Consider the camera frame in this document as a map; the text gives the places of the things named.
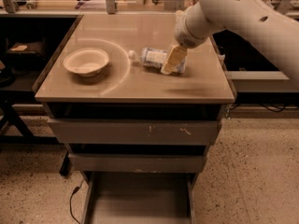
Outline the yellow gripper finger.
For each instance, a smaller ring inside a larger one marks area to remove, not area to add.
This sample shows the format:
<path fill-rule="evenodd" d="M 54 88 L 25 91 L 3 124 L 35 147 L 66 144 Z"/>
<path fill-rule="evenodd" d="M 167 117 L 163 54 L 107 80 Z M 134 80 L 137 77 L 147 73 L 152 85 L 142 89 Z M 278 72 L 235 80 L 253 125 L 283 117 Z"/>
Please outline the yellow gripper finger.
<path fill-rule="evenodd" d="M 176 16 L 176 23 L 183 23 L 184 21 L 184 11 L 183 10 L 177 10 L 175 13 Z"/>
<path fill-rule="evenodd" d="M 175 45 L 167 52 L 166 60 L 161 68 L 164 75 L 170 75 L 184 61 L 187 49 L 181 45 Z"/>

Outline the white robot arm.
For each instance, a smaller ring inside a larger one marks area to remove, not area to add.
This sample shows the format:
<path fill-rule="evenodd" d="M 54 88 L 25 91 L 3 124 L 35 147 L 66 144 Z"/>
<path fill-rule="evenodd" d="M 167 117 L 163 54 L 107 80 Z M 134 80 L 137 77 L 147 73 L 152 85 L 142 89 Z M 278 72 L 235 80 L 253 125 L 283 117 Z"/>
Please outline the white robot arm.
<path fill-rule="evenodd" d="M 162 72 L 172 73 L 188 49 L 223 30 L 248 41 L 292 84 L 299 85 L 299 22 L 262 0 L 198 0 L 188 7 L 178 16 L 174 28 L 178 43 L 168 51 Z"/>

